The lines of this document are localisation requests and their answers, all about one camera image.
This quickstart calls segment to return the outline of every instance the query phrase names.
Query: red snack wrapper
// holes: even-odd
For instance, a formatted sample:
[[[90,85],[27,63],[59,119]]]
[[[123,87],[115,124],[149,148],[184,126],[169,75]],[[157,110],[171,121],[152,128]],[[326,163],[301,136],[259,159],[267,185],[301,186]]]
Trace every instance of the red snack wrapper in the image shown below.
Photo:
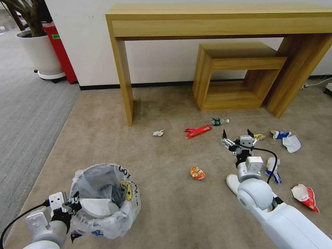
[[[292,194],[295,199],[310,207],[316,213],[319,213],[319,209],[316,207],[315,193],[312,188],[306,187],[303,184],[297,184],[292,188]]]
[[[202,180],[205,178],[205,173],[199,167],[192,167],[190,170],[190,174],[196,180]]]
[[[187,134],[186,139],[191,138],[191,137],[195,137],[195,136],[197,136],[197,135],[199,135],[199,134],[202,134],[202,133],[204,133],[204,132],[207,132],[207,131],[209,131],[209,130],[212,130],[212,127],[209,126],[209,125],[204,126],[204,127],[202,127],[202,128],[198,128],[198,129],[196,129],[196,130],[193,130],[193,128],[188,128],[188,129],[185,130],[185,132],[189,132],[189,133]]]

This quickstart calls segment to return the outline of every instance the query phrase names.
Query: green label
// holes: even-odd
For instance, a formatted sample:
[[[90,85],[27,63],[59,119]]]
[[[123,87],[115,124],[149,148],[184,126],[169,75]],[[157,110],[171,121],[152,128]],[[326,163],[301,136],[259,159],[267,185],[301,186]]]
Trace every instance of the green label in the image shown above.
[[[59,36],[59,35],[52,35],[52,38],[53,38],[54,40],[60,40],[60,36]]]

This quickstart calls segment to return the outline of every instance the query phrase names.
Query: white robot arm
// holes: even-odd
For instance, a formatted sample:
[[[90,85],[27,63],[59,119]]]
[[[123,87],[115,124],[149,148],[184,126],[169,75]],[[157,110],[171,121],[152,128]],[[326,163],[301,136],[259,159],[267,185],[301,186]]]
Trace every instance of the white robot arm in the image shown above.
[[[241,205],[256,217],[277,248],[332,248],[332,240],[326,234],[260,180],[263,160],[252,156],[256,142],[249,130],[248,136],[241,136],[234,142],[227,139],[225,131],[222,138],[224,146],[237,157],[237,175],[229,175],[227,182]]]
[[[3,249],[3,238],[8,228],[29,212],[26,223],[33,237],[32,243],[23,249],[61,249],[70,228],[71,217],[81,208],[78,192],[68,201],[63,192],[50,195],[44,203],[24,212],[5,228],[0,239],[0,249]]]

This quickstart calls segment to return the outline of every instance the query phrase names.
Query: trash bin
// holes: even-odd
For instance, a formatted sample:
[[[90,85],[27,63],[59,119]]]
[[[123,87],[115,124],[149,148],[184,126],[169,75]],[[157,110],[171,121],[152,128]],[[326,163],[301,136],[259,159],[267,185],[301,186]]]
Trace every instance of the trash bin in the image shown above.
[[[120,210],[111,216],[97,219],[81,209],[71,219],[72,240],[83,234],[109,239],[122,237],[131,228],[141,208],[137,185],[131,179],[131,174],[117,164],[96,164],[76,171],[70,198],[77,191],[80,199],[111,199]]]
[[[62,44],[59,33],[55,28],[54,23],[51,22],[50,24],[44,26],[43,29],[46,31],[46,33],[52,43],[52,46],[60,61],[62,69],[66,74],[69,84],[73,84],[73,83],[77,82],[77,77],[75,75],[74,69],[70,63],[70,60],[69,60],[66,50]]]

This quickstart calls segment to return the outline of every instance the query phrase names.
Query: plastic bottle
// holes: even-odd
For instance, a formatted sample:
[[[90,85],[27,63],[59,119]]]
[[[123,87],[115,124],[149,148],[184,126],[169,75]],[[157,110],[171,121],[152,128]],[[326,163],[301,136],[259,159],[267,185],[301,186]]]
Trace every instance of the plastic bottle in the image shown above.
[[[220,126],[220,125],[224,125],[226,123],[229,123],[229,119],[220,119],[220,118],[213,118],[211,120],[211,124],[213,126]]]

